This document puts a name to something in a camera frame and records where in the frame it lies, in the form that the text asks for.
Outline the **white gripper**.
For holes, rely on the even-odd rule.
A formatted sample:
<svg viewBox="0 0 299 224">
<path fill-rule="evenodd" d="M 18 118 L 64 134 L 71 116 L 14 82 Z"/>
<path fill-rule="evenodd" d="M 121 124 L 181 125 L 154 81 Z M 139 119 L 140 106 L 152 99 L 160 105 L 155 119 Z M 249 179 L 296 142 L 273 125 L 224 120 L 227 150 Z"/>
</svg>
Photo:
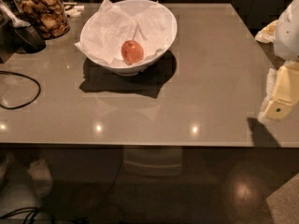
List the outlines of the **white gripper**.
<svg viewBox="0 0 299 224">
<path fill-rule="evenodd" d="M 293 62 L 299 61 L 299 0 L 292 0 L 279 16 L 273 45 L 286 62 L 278 70 L 269 69 L 260 122 L 283 120 L 299 103 L 299 62 Z"/>
</svg>

